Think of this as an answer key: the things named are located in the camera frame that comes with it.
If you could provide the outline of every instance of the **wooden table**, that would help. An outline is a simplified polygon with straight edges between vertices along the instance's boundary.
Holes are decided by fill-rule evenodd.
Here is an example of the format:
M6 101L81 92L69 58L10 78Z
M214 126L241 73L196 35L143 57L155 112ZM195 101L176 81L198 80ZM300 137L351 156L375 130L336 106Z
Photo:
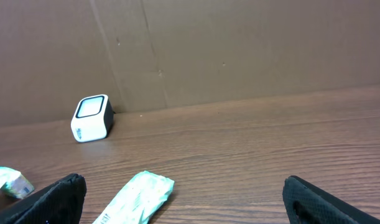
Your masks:
M37 189L83 175L82 223L143 170L175 180L152 223L288 223L290 175L380 219L380 85L117 114L84 144L70 120L0 128L0 166Z

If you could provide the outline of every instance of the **brown wall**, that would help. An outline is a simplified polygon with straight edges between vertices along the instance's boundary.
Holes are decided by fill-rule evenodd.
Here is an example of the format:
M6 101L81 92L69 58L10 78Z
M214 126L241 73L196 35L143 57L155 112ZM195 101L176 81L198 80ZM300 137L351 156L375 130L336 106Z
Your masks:
M380 83L380 0L0 0L0 126Z

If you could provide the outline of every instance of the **small white device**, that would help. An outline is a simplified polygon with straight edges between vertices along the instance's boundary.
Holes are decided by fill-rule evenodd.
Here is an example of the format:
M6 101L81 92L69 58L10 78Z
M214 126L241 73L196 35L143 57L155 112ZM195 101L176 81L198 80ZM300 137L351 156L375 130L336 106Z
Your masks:
M73 115L71 129L78 142L105 138L113 124L114 111L107 95L82 99Z

